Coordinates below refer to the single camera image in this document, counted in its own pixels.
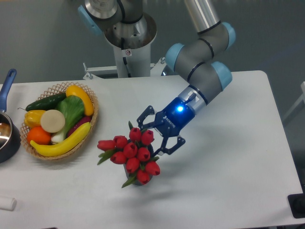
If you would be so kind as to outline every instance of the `tulip bouquet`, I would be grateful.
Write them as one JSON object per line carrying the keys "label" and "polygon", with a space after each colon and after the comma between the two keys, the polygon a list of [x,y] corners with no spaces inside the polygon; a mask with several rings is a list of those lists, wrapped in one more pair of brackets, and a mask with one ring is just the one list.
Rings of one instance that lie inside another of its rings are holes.
{"label": "tulip bouquet", "polygon": [[128,174],[128,180],[122,185],[126,187],[135,184],[137,181],[145,185],[152,176],[160,174],[160,167],[156,163],[159,159],[153,155],[153,131],[140,130],[128,123],[130,132],[129,139],[125,136],[115,136],[113,140],[101,140],[97,147],[104,152],[99,155],[101,158],[98,165],[108,159],[113,163],[124,165]]}

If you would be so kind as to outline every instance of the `red tulip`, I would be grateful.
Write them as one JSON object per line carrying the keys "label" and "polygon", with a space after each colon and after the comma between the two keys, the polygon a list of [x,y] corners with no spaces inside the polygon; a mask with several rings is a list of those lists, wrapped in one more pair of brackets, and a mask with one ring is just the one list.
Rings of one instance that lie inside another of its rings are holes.
{"label": "red tulip", "polygon": [[144,145],[148,146],[151,142],[153,142],[153,131],[146,130],[141,137],[141,141]]}
{"label": "red tulip", "polygon": [[110,160],[115,163],[115,164],[125,164],[127,161],[127,158],[125,157],[125,155],[123,154],[122,151],[116,152],[114,155],[112,155],[110,157]]}
{"label": "red tulip", "polygon": [[127,158],[135,157],[137,155],[137,152],[138,147],[133,142],[128,143],[123,150],[123,153]]}
{"label": "red tulip", "polygon": [[141,184],[145,185],[150,181],[151,178],[149,177],[148,173],[139,169],[137,173],[137,179]]}
{"label": "red tulip", "polygon": [[113,140],[102,140],[99,141],[99,144],[97,145],[97,147],[101,150],[109,150],[109,149],[114,149],[115,148],[115,141]]}
{"label": "red tulip", "polygon": [[127,145],[128,140],[125,136],[115,136],[114,137],[114,142],[116,144],[116,147],[119,149],[124,149],[124,147]]}
{"label": "red tulip", "polygon": [[128,173],[134,173],[140,167],[140,161],[136,157],[128,159],[126,163],[126,170]]}
{"label": "red tulip", "polygon": [[138,149],[137,158],[139,161],[148,161],[151,158],[151,153],[145,147],[141,147]]}
{"label": "red tulip", "polygon": [[141,130],[137,127],[132,128],[129,132],[129,138],[133,142],[135,142],[135,141],[140,142],[141,141],[141,135],[142,135]]}
{"label": "red tulip", "polygon": [[145,171],[153,176],[157,176],[160,174],[160,167],[155,161],[150,161],[145,166]]}

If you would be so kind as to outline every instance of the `wicker basket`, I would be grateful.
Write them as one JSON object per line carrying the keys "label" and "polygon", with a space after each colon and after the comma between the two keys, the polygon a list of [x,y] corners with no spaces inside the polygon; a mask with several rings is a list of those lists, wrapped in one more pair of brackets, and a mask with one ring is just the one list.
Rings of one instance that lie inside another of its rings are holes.
{"label": "wicker basket", "polygon": [[25,150],[30,153],[31,155],[33,155],[36,158],[42,159],[42,160],[58,160],[58,159],[62,159],[65,158],[67,156],[72,155],[73,153],[75,153],[81,146],[82,144],[86,141],[86,139],[88,138],[88,136],[91,134],[92,129],[95,126],[96,120],[97,120],[97,116],[98,116],[98,108],[99,108],[99,103],[97,100],[97,97],[94,93],[94,91],[92,91],[88,86],[85,86],[83,84],[79,84],[79,83],[73,83],[73,82],[65,82],[65,83],[61,83],[61,84],[57,84],[54,85],[52,88],[48,88],[46,91],[44,91],[44,94],[41,94],[40,97],[37,99],[43,99],[45,97],[48,97],[50,95],[54,95],[54,94],[59,94],[62,92],[65,92],[66,89],[70,86],[70,85],[77,85],[79,87],[81,87],[90,97],[92,103],[93,103],[93,107],[94,107],[94,113],[92,116],[92,120],[91,120],[91,128],[89,133],[87,134],[87,136],[76,145],[76,147],[74,147],[72,150],[68,151],[67,153],[60,155],[60,156],[53,156],[53,157],[46,157],[46,156],[42,156],[40,155],[27,141],[27,135],[28,132],[30,131],[30,128],[25,125],[24,123],[22,123],[21,125],[21,129],[20,129],[20,137],[21,137],[21,145],[25,148]]}

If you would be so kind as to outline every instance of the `saucepan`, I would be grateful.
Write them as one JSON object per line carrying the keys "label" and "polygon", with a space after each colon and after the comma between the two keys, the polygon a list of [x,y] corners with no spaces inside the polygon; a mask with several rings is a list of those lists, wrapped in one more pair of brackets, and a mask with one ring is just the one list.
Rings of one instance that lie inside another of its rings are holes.
{"label": "saucepan", "polygon": [[5,113],[7,97],[17,71],[10,69],[0,91],[0,163],[11,158],[20,147],[20,133],[11,118]]}

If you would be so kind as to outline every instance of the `blue handle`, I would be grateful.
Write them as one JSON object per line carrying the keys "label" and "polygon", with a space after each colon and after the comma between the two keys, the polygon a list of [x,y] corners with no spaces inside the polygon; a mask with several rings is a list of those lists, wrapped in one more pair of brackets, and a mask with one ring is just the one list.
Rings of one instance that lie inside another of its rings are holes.
{"label": "blue handle", "polygon": [[0,91],[0,111],[6,111],[6,101],[8,98],[10,87],[14,82],[16,74],[16,69],[10,69],[8,75],[5,78],[4,84]]}

